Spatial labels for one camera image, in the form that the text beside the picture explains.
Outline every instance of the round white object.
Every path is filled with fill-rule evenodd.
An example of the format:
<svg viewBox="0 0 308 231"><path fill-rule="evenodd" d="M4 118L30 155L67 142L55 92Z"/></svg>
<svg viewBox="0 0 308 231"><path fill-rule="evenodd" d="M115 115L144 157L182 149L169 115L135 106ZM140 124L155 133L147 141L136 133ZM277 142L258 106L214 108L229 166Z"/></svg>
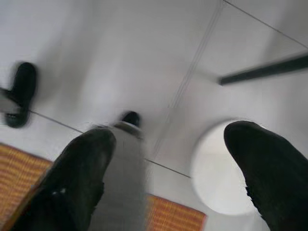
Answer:
<svg viewBox="0 0 308 231"><path fill-rule="evenodd" d="M224 130L235 120L212 128L199 140L192 160L192 184L202 202L225 215L244 215L256 211L247 196L241 169L229 153Z"/></svg>

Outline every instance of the black pole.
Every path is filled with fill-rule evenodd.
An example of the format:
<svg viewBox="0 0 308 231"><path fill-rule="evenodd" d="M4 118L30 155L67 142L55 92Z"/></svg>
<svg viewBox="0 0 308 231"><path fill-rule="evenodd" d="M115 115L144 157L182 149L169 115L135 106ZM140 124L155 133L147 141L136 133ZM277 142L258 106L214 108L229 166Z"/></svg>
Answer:
<svg viewBox="0 0 308 231"><path fill-rule="evenodd" d="M226 85L254 78L264 78L271 75L297 71L305 68L308 68L308 54L222 77L218 82L220 85Z"/></svg>

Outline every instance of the orange woven mat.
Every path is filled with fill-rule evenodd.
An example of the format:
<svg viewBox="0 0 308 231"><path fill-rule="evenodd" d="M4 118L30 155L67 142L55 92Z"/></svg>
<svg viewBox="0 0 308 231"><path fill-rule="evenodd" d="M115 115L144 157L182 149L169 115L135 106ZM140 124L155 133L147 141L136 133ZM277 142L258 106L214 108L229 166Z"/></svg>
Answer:
<svg viewBox="0 0 308 231"><path fill-rule="evenodd" d="M51 161L0 144L0 230ZM148 231L200 231L206 215L163 198L148 196Z"/></svg>
<svg viewBox="0 0 308 231"><path fill-rule="evenodd" d="M0 144L0 229L51 164Z"/></svg>
<svg viewBox="0 0 308 231"><path fill-rule="evenodd" d="M206 215L172 201L149 196L148 231L201 231Z"/></svg>

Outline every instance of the white tile floor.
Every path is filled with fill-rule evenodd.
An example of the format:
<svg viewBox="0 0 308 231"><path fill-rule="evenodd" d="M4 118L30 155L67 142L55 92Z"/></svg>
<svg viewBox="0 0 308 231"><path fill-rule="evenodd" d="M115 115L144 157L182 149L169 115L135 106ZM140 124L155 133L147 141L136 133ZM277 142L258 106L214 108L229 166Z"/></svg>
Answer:
<svg viewBox="0 0 308 231"><path fill-rule="evenodd" d="M2 1L0 86L9 86L19 60L36 63L41 80L32 122L1 125L0 142L54 160L79 131L136 110L148 158L174 170L152 163L149 192L207 213L206 231L267 230L258 216L201 205L190 159L198 137L228 118L255 120L308 154L307 72L215 83L305 52L306 7L304 0Z"/></svg>

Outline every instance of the black shoe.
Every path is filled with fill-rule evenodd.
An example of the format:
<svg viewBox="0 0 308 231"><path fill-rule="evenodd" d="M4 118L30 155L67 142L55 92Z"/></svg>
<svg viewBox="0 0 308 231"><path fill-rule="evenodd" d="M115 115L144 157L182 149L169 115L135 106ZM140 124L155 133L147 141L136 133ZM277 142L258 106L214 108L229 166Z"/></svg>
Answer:
<svg viewBox="0 0 308 231"><path fill-rule="evenodd" d="M252 122L228 125L224 139L270 230L307 231L308 160L285 138Z"/></svg>
<svg viewBox="0 0 308 231"><path fill-rule="evenodd" d="M20 106L19 113L5 114L6 124L12 128L20 128L29 118L29 107L37 87L37 71L31 63L22 63L17 68L11 90L4 94Z"/></svg>
<svg viewBox="0 0 308 231"><path fill-rule="evenodd" d="M129 124L135 125L136 127L139 127L139 128L141 126L140 115L136 112L132 112L132 111L126 112L120 120L127 122Z"/></svg>
<svg viewBox="0 0 308 231"><path fill-rule="evenodd" d="M103 176L116 139L107 128L90 130L71 141L34 196L16 211L11 231L86 231L103 190Z"/></svg>

